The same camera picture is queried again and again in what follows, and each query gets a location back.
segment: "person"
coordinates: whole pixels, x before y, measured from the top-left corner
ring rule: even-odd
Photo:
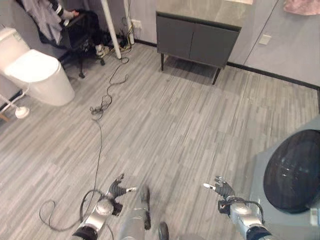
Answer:
[[[58,0],[22,0],[22,4],[26,12],[37,23],[41,33],[58,46],[62,40],[63,27],[68,26],[70,21],[79,14],[86,14],[90,19],[95,54],[102,58],[109,52],[109,48],[103,45],[103,31],[100,29],[99,19],[95,12],[83,9],[68,11]]]

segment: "power outlet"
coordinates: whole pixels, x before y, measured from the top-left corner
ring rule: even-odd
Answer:
[[[263,45],[268,45],[270,39],[271,39],[271,36],[263,34],[262,37],[260,38],[259,43]]]
[[[134,29],[142,29],[141,21],[139,20],[131,20]]]

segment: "toilet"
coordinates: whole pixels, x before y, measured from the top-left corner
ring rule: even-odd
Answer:
[[[61,63],[54,57],[30,49],[14,28],[0,31],[0,73],[30,97],[42,103],[63,106],[75,97]]]

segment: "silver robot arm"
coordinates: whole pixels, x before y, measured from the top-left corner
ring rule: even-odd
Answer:
[[[121,174],[95,204],[91,214],[79,225],[73,233],[72,240],[97,240],[100,232],[111,215],[118,216],[122,211],[122,205],[116,202],[116,198],[128,192],[135,192],[135,187],[123,188],[118,186],[124,175]],[[146,185],[140,188],[140,201],[130,213],[122,225],[118,240],[145,240],[145,230],[151,228],[150,219],[150,191]]]
[[[261,211],[261,219],[253,213],[246,205],[253,203],[235,196],[235,191],[223,179],[217,176],[215,178],[215,186],[204,183],[203,186],[214,190],[223,197],[223,200],[218,202],[218,210],[222,214],[229,215],[233,224],[245,240],[277,240],[264,226],[263,210]]]
[[[111,215],[118,216],[122,211],[122,204],[116,198],[128,192],[136,191],[135,187],[123,188],[118,186],[124,174],[121,174],[110,186],[106,194],[102,195],[95,204],[91,214],[79,225],[73,233],[73,239],[97,240],[107,218]]]

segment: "person's hand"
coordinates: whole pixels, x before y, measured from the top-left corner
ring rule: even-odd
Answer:
[[[79,12],[77,12],[76,10],[72,11],[73,17],[78,17],[79,16]]]

